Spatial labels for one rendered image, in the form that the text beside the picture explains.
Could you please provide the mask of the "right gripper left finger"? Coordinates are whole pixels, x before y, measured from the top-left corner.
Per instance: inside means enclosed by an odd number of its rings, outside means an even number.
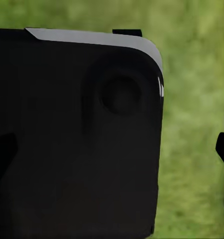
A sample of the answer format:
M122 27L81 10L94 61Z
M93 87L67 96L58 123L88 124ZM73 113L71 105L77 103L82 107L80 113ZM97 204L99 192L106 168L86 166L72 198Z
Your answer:
M0 180L18 153L18 144L13 132L0 135Z

